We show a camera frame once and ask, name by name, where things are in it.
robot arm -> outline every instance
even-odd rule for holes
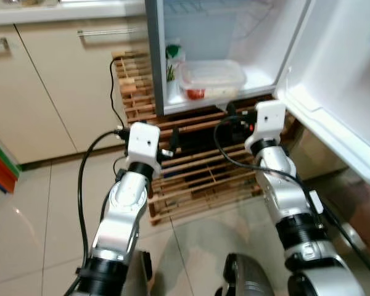
[[[296,167],[278,146],[285,107],[278,101],[257,104],[257,124],[245,149],[257,164],[296,176]],[[286,267],[293,273],[288,281],[289,294],[364,295],[348,266],[335,251],[323,225],[316,223],[302,187],[292,180],[266,171],[257,171],[265,202],[285,249]],[[316,192],[310,192],[318,214],[323,206]]]
[[[80,283],[74,295],[118,296],[126,280],[139,236],[139,221],[147,206],[153,176],[160,162],[173,153],[158,149],[160,130],[135,123],[127,142],[127,172],[116,182],[107,201],[86,266],[77,271]]]

refrigerator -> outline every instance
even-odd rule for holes
[[[216,104],[167,82],[168,44],[234,60],[236,99],[272,94],[370,183],[370,0],[155,0],[146,14],[157,115]]]

tiled floor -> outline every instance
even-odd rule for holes
[[[102,199],[113,182],[120,152],[91,157],[84,174],[84,212],[93,238]],[[0,192],[0,296],[58,296],[74,278],[82,256],[76,210],[79,160],[23,172],[14,195]],[[152,296],[213,295],[229,252],[256,258],[276,295],[289,276],[283,249],[261,197],[152,227],[141,221],[138,246],[151,253]],[[370,276],[353,259],[367,286]]]

cabinet door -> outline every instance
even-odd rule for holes
[[[304,129],[290,150],[290,157],[302,179],[315,178],[347,167],[308,129]]]
[[[19,163],[76,152],[12,25],[0,27],[0,141]]]
[[[25,24],[17,28],[77,151],[85,151],[98,135],[116,128],[119,121],[110,105],[109,63],[112,52],[148,49],[145,17]],[[133,28],[141,32],[126,33],[126,29]],[[120,99],[115,100],[115,108],[125,120]],[[119,144],[115,137],[107,137],[99,147],[115,144]]]

open refrigerator door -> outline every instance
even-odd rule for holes
[[[370,1],[313,1],[274,96],[370,184]]]

